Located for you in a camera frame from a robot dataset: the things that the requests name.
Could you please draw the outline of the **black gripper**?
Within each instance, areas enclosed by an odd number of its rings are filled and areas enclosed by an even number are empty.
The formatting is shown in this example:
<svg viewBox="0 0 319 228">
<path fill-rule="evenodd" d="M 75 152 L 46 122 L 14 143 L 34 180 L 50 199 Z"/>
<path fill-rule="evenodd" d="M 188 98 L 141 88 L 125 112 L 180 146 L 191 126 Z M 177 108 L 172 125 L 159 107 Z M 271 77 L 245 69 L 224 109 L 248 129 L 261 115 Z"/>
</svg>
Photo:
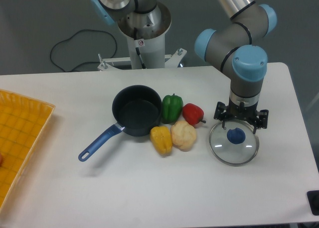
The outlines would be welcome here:
<svg viewBox="0 0 319 228">
<path fill-rule="evenodd" d="M 253 126 L 253 134 L 256 134 L 258 129 L 267 129 L 269 110 L 257 111 L 257 103 L 252 106 L 236 105 L 229 100 L 228 106 L 222 102 L 216 105 L 214 119 L 222 123 L 222 128 L 225 129 L 225 123 L 230 119 L 246 121 Z"/>
</svg>

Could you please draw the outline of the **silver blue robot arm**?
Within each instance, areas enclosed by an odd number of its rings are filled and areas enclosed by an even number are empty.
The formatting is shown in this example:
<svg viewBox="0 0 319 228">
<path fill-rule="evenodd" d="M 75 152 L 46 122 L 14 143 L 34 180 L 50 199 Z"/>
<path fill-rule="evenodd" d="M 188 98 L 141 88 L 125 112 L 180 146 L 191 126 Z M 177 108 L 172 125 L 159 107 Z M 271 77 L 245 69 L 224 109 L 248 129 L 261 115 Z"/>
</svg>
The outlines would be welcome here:
<svg viewBox="0 0 319 228">
<path fill-rule="evenodd" d="M 229 104 L 218 103 L 214 118 L 221 122 L 242 120 L 254 129 L 267 128 L 268 110 L 257 110 L 267 71 L 266 52 L 253 42 L 277 24 L 275 11 L 254 0 L 218 0 L 231 20 L 223 31 L 206 29 L 197 37 L 198 57 L 231 81 Z M 91 0 L 107 24 L 116 23 L 127 38 L 133 69 L 163 68 L 165 34 L 170 12 L 158 0 Z"/>
</svg>

